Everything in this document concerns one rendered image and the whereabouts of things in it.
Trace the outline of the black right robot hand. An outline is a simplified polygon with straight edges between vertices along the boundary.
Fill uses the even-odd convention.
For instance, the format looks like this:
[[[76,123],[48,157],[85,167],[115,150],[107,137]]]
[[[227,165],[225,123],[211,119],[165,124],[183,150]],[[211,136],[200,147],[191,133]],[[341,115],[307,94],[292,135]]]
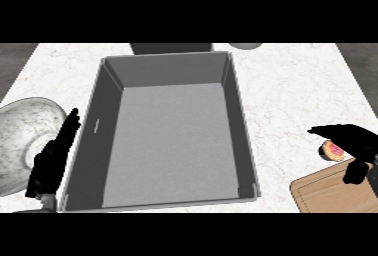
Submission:
[[[307,132],[329,139],[352,156],[342,182],[358,185],[366,177],[369,165],[378,165],[378,135],[352,124],[336,124],[311,127]]]

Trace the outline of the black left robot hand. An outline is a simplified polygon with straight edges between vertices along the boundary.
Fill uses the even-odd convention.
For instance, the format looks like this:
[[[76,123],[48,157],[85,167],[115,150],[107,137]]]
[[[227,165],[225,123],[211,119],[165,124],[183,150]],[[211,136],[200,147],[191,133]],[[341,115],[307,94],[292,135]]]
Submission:
[[[27,198],[36,198],[42,194],[56,194],[79,126],[78,109],[73,108],[63,121],[56,138],[47,142],[41,152],[33,157],[25,192]]]

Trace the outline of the wooden cutting board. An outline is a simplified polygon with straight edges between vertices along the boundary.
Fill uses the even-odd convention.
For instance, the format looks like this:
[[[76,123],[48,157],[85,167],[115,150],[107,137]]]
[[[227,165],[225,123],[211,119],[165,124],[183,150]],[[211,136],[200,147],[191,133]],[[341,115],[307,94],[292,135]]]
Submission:
[[[351,162],[348,159],[292,181],[289,190],[301,212],[378,213],[378,197],[367,180],[358,185],[342,182]]]

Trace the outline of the grey open box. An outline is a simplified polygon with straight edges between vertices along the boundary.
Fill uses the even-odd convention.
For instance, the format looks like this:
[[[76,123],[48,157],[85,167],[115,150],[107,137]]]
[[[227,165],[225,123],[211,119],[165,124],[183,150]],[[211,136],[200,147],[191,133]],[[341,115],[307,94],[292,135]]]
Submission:
[[[230,53],[103,58],[61,211],[236,203],[258,195]]]

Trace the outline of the white marbled bowl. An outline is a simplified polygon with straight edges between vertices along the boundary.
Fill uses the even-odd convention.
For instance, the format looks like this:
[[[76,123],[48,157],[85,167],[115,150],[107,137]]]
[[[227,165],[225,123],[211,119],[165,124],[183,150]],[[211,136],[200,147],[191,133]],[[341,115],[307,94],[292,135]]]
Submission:
[[[33,156],[54,139],[64,118],[61,107],[41,97],[0,108],[0,197],[26,188]]]

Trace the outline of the pale grey round object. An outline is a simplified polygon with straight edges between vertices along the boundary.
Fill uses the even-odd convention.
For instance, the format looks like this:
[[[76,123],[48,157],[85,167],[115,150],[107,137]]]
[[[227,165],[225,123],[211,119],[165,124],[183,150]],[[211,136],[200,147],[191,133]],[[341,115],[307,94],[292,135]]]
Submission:
[[[228,43],[228,45],[240,50],[252,50],[261,46],[262,43]]]

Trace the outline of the dark grey rectangular object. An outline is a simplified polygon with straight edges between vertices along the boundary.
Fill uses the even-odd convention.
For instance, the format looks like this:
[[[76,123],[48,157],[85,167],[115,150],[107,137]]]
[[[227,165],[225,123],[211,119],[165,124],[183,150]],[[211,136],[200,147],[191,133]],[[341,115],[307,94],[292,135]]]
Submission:
[[[209,52],[212,50],[211,43],[131,43],[129,47],[135,55]]]

